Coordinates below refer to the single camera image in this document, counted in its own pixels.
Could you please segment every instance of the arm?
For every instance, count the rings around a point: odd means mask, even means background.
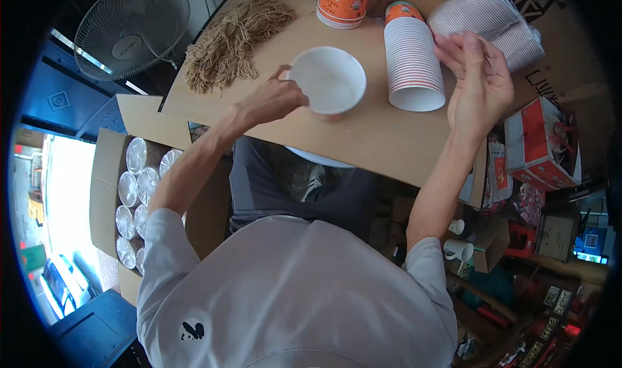
[[[514,99],[505,57],[492,44],[468,31],[436,40],[434,53],[457,79],[447,107],[451,130],[410,212],[408,251],[426,237],[443,236],[479,147]]]
[[[167,208],[183,216],[236,139],[255,125],[308,106],[308,98],[296,82],[279,79],[286,69],[289,66],[279,67],[257,91],[233,104],[227,115],[184,151],[155,190],[149,202],[150,215]]]
[[[307,96],[295,82],[279,79],[288,68],[281,66],[192,144],[162,178],[149,202],[144,276],[137,297],[137,333],[147,353],[156,336],[149,331],[151,322],[162,302],[200,261],[188,242],[181,216],[237,138],[257,124],[281,119],[300,106],[308,106]]]

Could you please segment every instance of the electric fan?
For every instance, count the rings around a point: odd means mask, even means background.
[[[98,0],[78,27],[76,63],[93,79],[126,79],[167,56],[189,18],[188,0]]]

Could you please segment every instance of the gray pants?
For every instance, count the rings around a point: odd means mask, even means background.
[[[229,182],[233,202],[231,232],[256,219],[284,214],[308,221],[319,219],[367,241],[382,177],[354,168],[338,185],[322,186],[307,198],[312,201],[299,202],[277,183],[264,142],[244,136],[237,139],[233,147]]]

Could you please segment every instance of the white t-shirt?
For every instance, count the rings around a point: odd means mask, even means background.
[[[442,367],[458,337],[440,242],[404,270],[337,226],[255,221],[202,262],[178,214],[147,222],[138,340],[154,367]]]

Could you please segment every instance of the red box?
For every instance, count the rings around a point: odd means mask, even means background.
[[[563,122],[561,112],[540,97],[505,120],[506,170],[519,181],[540,191],[574,187],[581,183],[581,153],[576,127],[568,140],[565,170],[553,155],[556,123]]]
[[[508,222],[509,244],[504,256],[531,257],[536,253],[536,230]]]

